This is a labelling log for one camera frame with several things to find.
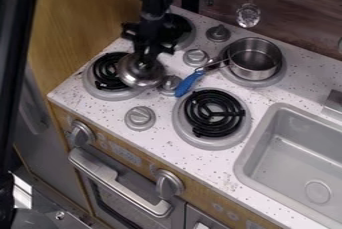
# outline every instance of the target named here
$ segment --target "sink drain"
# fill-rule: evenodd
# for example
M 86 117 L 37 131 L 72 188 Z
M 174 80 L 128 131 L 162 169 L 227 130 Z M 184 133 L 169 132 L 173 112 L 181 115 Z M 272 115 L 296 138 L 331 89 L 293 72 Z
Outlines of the sink drain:
M 305 192 L 307 198 L 316 204 L 324 204 L 330 200 L 331 190 L 328 185 L 318 180 L 306 183 Z

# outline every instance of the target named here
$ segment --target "wooden cabinet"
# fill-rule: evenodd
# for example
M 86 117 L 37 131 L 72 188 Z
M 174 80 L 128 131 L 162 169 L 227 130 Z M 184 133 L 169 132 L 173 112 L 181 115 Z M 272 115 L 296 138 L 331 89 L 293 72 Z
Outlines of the wooden cabinet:
M 29 63 L 45 97 L 136 21 L 139 0 L 38 0 Z

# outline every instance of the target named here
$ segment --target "black coil burner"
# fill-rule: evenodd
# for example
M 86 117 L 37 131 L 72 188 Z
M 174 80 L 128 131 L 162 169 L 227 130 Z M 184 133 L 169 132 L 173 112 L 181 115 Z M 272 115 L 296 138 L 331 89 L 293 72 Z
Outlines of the black coil burner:
M 96 88 L 100 90 L 123 90 L 129 88 L 122 83 L 116 70 L 116 64 L 127 54 L 125 52 L 107 53 L 95 61 L 93 73 L 96 79 Z
M 225 137 L 235 132 L 246 111 L 232 96 L 219 90 L 194 91 L 184 105 L 196 137 Z
M 192 31 L 190 23 L 182 16 L 171 13 L 166 14 L 165 21 L 164 28 L 159 35 L 161 43 L 173 44 L 184 34 Z

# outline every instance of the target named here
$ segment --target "saucepan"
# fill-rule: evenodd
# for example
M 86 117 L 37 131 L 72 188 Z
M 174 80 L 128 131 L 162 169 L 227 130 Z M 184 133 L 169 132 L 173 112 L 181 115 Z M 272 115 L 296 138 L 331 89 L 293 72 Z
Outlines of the saucepan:
M 196 68 L 178 85 L 175 96 L 183 96 L 208 71 L 222 67 L 229 67 L 235 75 L 245 80 L 266 80 L 279 71 L 282 57 L 280 49 L 270 41 L 254 37 L 237 40 L 229 45 L 226 57 L 211 59 L 208 64 Z
M 244 38 L 229 45 L 222 62 L 238 77 L 262 81 L 272 77 L 282 65 L 280 49 L 261 38 Z

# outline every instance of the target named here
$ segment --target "burner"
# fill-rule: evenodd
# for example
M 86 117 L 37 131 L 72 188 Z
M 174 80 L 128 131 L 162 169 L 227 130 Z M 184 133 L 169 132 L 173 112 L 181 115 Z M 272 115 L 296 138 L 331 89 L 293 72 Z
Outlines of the burner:
M 198 89 L 179 99 L 172 122 L 184 141 L 205 150 L 233 147 L 251 128 L 247 106 L 238 97 L 214 88 Z
M 171 46 L 176 42 L 176 49 L 184 49 L 193 42 L 195 27 L 188 19 L 176 14 L 166 14 L 165 21 L 159 36 L 164 45 Z
M 142 90 L 126 86 L 116 73 L 116 64 L 125 52 L 101 54 L 89 63 L 82 75 L 85 89 L 94 97 L 107 101 L 121 101 L 139 95 Z
M 219 57 L 222 58 L 222 60 L 225 60 L 228 58 L 228 55 L 227 55 L 228 48 L 229 48 L 229 46 L 225 47 L 220 52 Z M 239 76 L 234 74 L 229 68 L 229 60 L 226 60 L 223 63 L 226 66 L 222 66 L 220 68 L 222 75 L 227 80 L 229 80 L 229 81 L 231 81 L 237 85 L 240 85 L 243 87 L 248 87 L 248 88 L 265 88 L 265 87 L 271 86 L 273 84 L 276 84 L 284 78 L 284 76 L 286 74 L 286 70 L 287 70 L 286 59 L 283 57 L 281 67 L 278 69 L 278 71 L 272 77 L 270 77 L 266 80 L 262 80 L 262 81 L 250 81 L 250 80 L 240 78 Z
M 120 58 L 126 55 L 128 55 L 128 53 L 108 53 L 95 61 L 93 73 L 96 79 L 95 85 L 98 89 L 119 90 L 128 88 L 128 86 L 121 82 L 116 73 L 116 64 L 119 62 Z
M 219 90 L 194 91 L 184 113 L 197 137 L 225 137 L 239 129 L 245 110 L 229 94 Z

